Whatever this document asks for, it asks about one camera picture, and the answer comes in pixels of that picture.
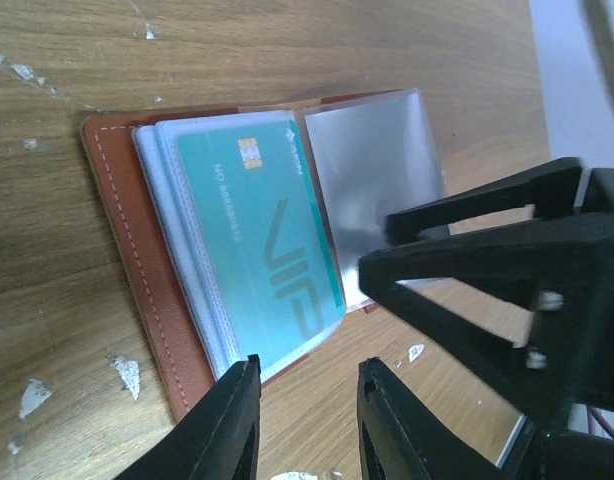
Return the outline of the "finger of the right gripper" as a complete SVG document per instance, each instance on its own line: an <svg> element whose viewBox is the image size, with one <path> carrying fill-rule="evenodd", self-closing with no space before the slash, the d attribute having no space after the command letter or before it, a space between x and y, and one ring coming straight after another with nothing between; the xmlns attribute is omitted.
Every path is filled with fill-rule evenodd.
<svg viewBox="0 0 614 480"><path fill-rule="evenodd" d="M533 207L535 218L553 219L573 213L582 166L575 157L563 157L418 207L386 217L389 244L418 240L420 233L495 212Z"/></svg>

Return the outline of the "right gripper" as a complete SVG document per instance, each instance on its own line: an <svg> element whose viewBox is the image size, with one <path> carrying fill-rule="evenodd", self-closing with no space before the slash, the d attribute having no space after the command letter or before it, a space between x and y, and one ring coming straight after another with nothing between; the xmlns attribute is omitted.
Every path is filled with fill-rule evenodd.
<svg viewBox="0 0 614 480"><path fill-rule="evenodd" d="M591 172L574 216L379 250L362 290L507 400L581 404L528 413L502 464L512 479L614 479L614 169Z"/></svg>

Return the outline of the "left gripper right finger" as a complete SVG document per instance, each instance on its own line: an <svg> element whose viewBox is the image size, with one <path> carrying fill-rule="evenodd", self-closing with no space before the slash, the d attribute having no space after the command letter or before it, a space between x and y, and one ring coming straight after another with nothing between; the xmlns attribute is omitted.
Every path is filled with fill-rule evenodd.
<svg viewBox="0 0 614 480"><path fill-rule="evenodd" d="M380 359L359 364L357 419L364 479L500 479Z"/></svg>

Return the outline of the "green credit card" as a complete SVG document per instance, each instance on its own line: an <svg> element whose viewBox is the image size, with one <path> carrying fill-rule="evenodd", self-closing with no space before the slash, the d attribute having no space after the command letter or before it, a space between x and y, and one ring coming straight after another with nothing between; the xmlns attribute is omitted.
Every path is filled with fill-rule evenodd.
<svg viewBox="0 0 614 480"><path fill-rule="evenodd" d="M297 125L189 132L176 147L237 347L269 369L346 310Z"/></svg>

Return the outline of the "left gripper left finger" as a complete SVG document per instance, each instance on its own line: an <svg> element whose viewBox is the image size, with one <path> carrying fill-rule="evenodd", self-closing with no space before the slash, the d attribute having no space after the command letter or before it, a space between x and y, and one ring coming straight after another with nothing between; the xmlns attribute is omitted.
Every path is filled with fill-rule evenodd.
<svg viewBox="0 0 614 480"><path fill-rule="evenodd" d="M234 363L156 446L119 479L255 479L260 441L260 363Z"/></svg>

